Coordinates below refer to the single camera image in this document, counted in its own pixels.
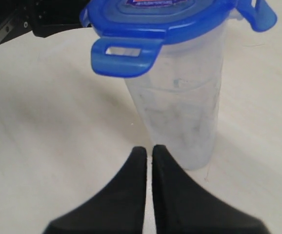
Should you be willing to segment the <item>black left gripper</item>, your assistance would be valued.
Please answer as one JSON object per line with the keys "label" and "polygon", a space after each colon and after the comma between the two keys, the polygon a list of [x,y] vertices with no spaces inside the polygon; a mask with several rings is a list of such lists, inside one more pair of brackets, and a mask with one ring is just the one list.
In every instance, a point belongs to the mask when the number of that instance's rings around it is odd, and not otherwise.
{"label": "black left gripper", "polygon": [[28,32],[46,38],[81,28],[88,0],[0,0],[0,45]]}

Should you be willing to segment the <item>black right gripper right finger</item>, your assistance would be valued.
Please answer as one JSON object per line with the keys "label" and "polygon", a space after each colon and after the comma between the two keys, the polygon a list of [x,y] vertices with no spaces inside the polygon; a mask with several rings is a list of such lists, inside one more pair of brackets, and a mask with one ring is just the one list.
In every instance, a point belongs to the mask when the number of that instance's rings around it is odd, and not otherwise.
{"label": "black right gripper right finger", "polygon": [[267,234],[256,217],[196,183],[164,145],[152,151],[152,197],[159,234]]}

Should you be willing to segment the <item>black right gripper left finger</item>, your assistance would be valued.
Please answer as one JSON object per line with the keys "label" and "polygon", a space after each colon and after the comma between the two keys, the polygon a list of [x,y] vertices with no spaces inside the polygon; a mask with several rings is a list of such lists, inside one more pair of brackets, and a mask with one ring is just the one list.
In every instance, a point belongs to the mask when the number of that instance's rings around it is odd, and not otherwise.
{"label": "black right gripper left finger", "polygon": [[147,152],[134,147],[112,180],[90,200],[52,220],[46,234],[141,234],[147,183]]}

